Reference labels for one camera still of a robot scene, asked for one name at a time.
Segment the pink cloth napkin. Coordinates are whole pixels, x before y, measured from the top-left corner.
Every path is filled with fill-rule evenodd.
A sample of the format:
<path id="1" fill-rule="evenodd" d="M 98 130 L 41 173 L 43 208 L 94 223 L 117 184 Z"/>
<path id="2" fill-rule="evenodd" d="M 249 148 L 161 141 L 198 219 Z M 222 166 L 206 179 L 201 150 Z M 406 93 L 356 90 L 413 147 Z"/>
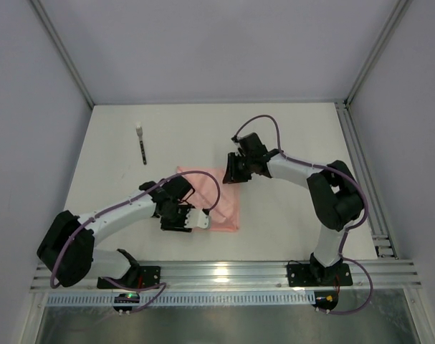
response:
<path id="1" fill-rule="evenodd" d="M 240 193 L 238 184 L 223 184 L 223 168 L 191 168 L 178 166 L 177 173 L 185 171 L 205 171 L 218 182 L 221 191 L 216 207 L 210 212 L 212 231 L 236 232 L 240 226 Z M 188 202 L 196 208 L 209 209 L 217 198 L 217 188 L 213 180 L 203 174 L 184 176 L 194 187 L 195 192 L 188 196 Z"/>

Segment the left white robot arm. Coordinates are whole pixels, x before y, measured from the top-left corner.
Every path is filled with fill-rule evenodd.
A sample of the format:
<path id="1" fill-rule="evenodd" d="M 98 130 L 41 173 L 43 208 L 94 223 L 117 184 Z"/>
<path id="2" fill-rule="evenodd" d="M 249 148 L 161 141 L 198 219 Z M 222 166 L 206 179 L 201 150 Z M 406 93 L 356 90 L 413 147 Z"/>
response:
<path id="1" fill-rule="evenodd" d="M 143 276 L 145 268 L 126 250 L 101 250 L 98 245 L 145 219 L 159 219 L 163 230 L 190 232 L 193 206 L 186 198 L 194 192 L 183 176 L 176 176 L 160 186 L 146 182 L 127 200 L 104 210 L 81 215 L 60 212 L 37 249 L 37 256 L 52 273 L 51 288 L 71 287 L 86 277 L 96 278 L 99 289 L 134 290 L 157 283 L 156 278 Z"/>

